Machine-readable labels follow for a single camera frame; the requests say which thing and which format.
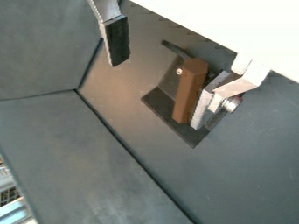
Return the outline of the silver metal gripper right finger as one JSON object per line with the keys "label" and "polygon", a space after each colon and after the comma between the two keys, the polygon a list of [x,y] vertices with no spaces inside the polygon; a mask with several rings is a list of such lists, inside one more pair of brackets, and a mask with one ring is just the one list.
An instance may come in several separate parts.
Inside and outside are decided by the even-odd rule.
{"label": "silver metal gripper right finger", "polygon": [[239,95],[259,87],[268,73],[266,66],[239,54],[231,72],[223,71],[200,92],[191,127],[199,130],[220,109],[234,112],[240,102]]}

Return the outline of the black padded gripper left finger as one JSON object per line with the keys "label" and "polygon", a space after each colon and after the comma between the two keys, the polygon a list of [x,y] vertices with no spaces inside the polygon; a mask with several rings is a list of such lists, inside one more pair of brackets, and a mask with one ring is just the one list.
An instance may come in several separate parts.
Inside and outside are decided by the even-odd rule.
{"label": "black padded gripper left finger", "polygon": [[88,0],[104,39],[107,59],[112,67],[129,58],[127,16],[121,14],[117,0]]}

